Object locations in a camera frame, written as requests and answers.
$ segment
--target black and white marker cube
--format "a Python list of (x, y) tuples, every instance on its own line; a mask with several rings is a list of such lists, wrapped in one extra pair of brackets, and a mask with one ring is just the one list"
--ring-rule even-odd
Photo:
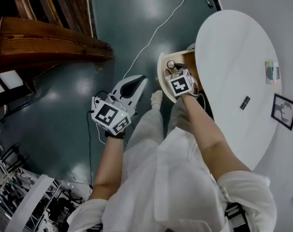
[(116, 108), (115, 106), (100, 101), (96, 104), (92, 119), (103, 129), (117, 135), (121, 130), (131, 123), (128, 113)]
[(194, 85), (194, 80), (187, 69), (167, 76), (166, 80), (175, 96), (191, 92)]

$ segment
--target white sleeve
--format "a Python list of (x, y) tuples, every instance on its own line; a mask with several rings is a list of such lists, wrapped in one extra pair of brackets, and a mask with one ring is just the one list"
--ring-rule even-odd
[(243, 206), (252, 232), (274, 230), (277, 208), (269, 189), (269, 178), (252, 172), (234, 171), (221, 176), (218, 185), (227, 200)]
[(107, 200), (103, 199), (86, 201), (67, 218), (69, 224), (67, 232), (82, 232), (100, 224), (106, 205)]

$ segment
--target white wall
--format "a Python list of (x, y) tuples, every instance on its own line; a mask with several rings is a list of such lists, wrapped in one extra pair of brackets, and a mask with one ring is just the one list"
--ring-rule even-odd
[[(276, 50), (283, 96), (293, 100), (293, 0), (220, 0), (223, 9), (242, 11), (266, 31)], [(277, 232), (293, 232), (293, 130), (278, 125), (276, 134), (254, 170), (271, 179), (278, 208)]]

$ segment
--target shoe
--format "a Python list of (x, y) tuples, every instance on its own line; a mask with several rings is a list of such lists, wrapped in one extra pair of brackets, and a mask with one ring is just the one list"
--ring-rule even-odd
[(152, 109), (160, 110), (161, 102), (162, 102), (162, 90), (157, 90), (155, 93), (152, 94), (152, 97), (151, 97)]

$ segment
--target white table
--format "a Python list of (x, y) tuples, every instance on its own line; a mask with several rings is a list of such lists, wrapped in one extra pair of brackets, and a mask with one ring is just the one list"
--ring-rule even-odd
[[(278, 60), (270, 39), (248, 15), (220, 11), (199, 29), (195, 58), (216, 124), (235, 155), (253, 170), (277, 126), (271, 110), (281, 83), (265, 82), (264, 62)], [(246, 96), (250, 101), (241, 110)]]

